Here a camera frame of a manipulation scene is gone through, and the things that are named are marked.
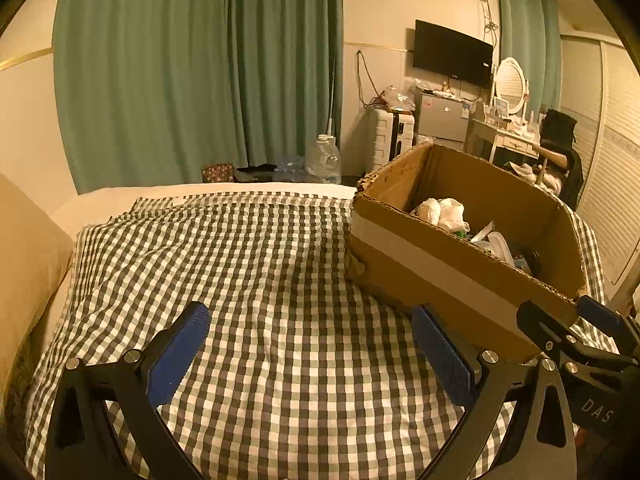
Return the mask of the white cloth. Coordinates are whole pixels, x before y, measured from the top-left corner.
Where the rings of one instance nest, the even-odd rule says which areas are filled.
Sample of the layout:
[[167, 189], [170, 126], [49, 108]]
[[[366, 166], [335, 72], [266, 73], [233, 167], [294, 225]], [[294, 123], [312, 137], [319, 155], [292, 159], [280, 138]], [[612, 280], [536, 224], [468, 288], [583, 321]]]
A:
[[464, 220], [464, 206], [454, 198], [428, 198], [411, 213], [431, 226], [449, 233], [469, 233], [469, 223]]

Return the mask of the silver foil blister pack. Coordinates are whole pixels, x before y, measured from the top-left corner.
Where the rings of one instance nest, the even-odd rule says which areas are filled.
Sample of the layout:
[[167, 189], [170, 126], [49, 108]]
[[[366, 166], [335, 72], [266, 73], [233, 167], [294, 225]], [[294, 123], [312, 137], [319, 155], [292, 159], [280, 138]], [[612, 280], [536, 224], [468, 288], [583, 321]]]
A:
[[505, 264], [514, 266], [514, 259], [509, 245], [502, 234], [495, 230], [495, 222], [489, 222], [480, 232], [470, 238], [470, 242], [502, 260]]

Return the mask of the brown cardboard box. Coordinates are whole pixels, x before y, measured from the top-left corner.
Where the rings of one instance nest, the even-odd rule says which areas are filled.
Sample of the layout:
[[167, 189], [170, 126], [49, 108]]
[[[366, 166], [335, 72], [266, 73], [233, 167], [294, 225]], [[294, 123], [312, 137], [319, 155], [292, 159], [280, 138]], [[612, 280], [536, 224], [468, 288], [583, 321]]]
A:
[[[472, 232], [493, 226], [539, 268], [526, 273], [416, 217], [428, 198], [454, 198]], [[527, 361], [540, 349], [516, 324], [531, 301], [566, 325], [578, 319], [587, 277], [570, 209], [485, 159], [424, 143], [357, 184], [347, 276], [402, 312], [429, 304], [466, 340]]]

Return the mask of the wooden chair with clothes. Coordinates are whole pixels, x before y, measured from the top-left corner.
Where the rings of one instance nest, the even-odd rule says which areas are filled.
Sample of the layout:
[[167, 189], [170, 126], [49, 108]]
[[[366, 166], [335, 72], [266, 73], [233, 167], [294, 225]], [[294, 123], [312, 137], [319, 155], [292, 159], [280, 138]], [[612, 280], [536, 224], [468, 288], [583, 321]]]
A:
[[548, 110], [540, 125], [540, 143], [534, 146], [539, 164], [521, 165], [507, 162], [504, 168], [525, 181], [536, 184], [576, 210], [584, 185], [582, 158], [574, 149], [577, 120], [572, 116]]

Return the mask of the grey checkered bed cloth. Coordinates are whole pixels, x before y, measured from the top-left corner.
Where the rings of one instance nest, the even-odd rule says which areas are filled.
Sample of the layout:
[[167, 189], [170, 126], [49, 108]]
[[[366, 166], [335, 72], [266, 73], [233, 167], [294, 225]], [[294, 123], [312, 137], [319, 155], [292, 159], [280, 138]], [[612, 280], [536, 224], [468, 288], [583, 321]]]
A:
[[346, 198], [243, 192], [140, 198], [80, 229], [28, 392], [30, 472], [65, 363], [142, 348], [195, 300], [209, 333], [160, 416], [205, 478], [416, 478], [462, 409], [410, 320], [347, 281], [349, 223]]

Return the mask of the beige pillow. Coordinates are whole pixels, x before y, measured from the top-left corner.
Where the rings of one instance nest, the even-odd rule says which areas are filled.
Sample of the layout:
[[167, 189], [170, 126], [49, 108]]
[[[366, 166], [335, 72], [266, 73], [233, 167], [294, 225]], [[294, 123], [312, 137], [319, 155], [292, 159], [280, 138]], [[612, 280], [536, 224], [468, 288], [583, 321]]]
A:
[[74, 242], [7, 177], [1, 178], [1, 397], [18, 354], [67, 273]]

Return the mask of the white dressing table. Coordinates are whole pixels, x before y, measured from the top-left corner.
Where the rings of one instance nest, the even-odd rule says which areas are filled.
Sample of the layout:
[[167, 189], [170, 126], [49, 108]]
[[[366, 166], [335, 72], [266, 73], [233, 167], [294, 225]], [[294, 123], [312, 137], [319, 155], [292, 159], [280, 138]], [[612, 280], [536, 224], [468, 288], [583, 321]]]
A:
[[465, 153], [480, 157], [485, 144], [489, 145], [487, 160], [491, 164], [494, 162], [499, 148], [529, 158], [538, 156], [536, 148], [539, 146], [539, 141], [537, 138], [528, 140], [514, 132], [471, 118], [464, 144]]

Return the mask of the white louvered wardrobe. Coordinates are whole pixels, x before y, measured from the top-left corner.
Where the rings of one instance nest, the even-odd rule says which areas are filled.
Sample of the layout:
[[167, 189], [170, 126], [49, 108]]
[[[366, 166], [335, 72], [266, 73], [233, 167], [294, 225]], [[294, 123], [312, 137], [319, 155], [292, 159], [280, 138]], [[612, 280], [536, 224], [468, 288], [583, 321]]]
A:
[[560, 110], [577, 120], [578, 214], [596, 233], [606, 282], [616, 288], [639, 255], [639, 74], [626, 49], [563, 36]]

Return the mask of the white suitcase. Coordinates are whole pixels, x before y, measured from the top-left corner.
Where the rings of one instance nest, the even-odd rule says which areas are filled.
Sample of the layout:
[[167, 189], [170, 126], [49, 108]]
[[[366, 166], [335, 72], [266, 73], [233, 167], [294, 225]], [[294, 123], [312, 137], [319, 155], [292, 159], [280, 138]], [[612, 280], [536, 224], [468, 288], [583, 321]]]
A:
[[413, 147], [414, 117], [382, 108], [367, 114], [366, 169], [377, 170]]

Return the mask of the silver mini fridge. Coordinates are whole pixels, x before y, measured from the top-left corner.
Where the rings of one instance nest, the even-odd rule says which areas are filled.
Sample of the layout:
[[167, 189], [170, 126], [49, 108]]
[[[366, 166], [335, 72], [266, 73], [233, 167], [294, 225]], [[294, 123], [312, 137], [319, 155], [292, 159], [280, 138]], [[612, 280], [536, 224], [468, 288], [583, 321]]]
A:
[[435, 144], [462, 152], [466, 142], [470, 104], [436, 96], [434, 93], [416, 95], [416, 136], [430, 138]]

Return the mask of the large water bottle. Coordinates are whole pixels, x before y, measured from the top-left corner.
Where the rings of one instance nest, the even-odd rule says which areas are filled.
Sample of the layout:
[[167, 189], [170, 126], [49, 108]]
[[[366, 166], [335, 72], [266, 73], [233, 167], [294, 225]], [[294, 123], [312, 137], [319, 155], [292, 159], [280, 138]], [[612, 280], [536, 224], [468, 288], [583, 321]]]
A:
[[342, 182], [342, 159], [334, 136], [319, 134], [309, 144], [305, 158], [306, 173], [323, 183]]

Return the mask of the oval white mirror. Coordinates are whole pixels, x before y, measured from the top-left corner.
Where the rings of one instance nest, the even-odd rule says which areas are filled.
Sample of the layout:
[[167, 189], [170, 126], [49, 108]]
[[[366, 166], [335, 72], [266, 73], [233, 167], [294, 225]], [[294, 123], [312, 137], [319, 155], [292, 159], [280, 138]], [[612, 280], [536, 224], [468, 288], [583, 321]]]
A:
[[494, 107], [502, 118], [520, 114], [525, 110], [528, 80], [515, 58], [505, 58], [494, 77]]

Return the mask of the patterned brown bag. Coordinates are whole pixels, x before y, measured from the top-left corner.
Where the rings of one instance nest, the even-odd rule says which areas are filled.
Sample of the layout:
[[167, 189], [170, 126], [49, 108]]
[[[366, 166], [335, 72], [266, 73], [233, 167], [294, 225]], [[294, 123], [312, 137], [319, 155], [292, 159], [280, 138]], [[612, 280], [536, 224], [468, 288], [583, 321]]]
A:
[[235, 172], [232, 164], [205, 165], [201, 168], [201, 177], [204, 183], [229, 183], [235, 182]]

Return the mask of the green curtain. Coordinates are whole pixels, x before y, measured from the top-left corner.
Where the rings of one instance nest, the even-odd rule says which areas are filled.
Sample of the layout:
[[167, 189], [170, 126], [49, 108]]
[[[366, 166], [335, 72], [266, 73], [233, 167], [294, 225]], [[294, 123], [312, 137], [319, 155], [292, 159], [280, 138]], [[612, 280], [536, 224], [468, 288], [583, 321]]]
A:
[[58, 0], [58, 121], [79, 192], [304, 156], [342, 119], [343, 0]]
[[561, 35], [555, 0], [498, 0], [500, 55], [515, 58], [529, 82], [528, 109], [557, 108], [561, 91]]

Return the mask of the black wall television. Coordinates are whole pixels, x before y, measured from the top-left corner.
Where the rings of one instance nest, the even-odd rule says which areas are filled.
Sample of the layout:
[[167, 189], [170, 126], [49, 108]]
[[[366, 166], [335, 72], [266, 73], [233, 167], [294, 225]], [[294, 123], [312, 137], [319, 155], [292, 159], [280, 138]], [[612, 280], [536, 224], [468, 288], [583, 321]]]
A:
[[489, 88], [494, 47], [457, 30], [416, 20], [412, 66]]

